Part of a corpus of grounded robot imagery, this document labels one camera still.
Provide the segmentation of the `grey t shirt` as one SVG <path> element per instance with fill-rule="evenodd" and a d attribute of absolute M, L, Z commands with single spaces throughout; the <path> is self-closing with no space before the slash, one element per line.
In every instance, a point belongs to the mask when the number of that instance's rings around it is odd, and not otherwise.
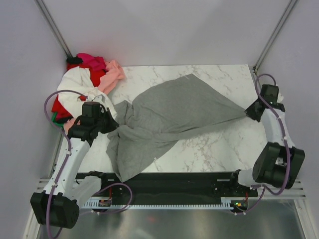
<path fill-rule="evenodd" d="M 183 139 L 218 131 L 244 109 L 193 74 L 169 80 L 115 106 L 118 128 L 107 155 L 121 182 L 140 174 Z"/>

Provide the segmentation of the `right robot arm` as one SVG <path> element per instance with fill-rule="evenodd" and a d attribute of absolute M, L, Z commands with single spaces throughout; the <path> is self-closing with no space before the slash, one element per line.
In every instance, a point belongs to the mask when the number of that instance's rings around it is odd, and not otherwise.
<path fill-rule="evenodd" d="M 285 122 L 285 107 L 278 103 L 279 88 L 263 85 L 258 99 L 246 110 L 247 117 L 264 126 L 267 143 L 252 169 L 237 170 L 236 179 L 228 183 L 228 190 L 240 196 L 246 187 L 271 185 L 280 191 L 294 185 L 305 152 L 296 148 Z"/>

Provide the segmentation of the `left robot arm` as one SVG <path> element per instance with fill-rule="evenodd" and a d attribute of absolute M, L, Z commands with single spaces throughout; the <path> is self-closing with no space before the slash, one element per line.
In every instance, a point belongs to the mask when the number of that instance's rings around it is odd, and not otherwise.
<path fill-rule="evenodd" d="M 33 193 L 30 203 L 41 225 L 71 229 L 75 226 L 82 206 L 93 195 L 104 196 L 109 183 L 101 172 L 91 171 L 77 186 L 74 185 L 79 167 L 99 134 L 106 134 L 119 125 L 111 112 L 99 102 L 85 102 L 82 114 L 65 134 L 65 158 L 56 169 L 41 193 Z"/>

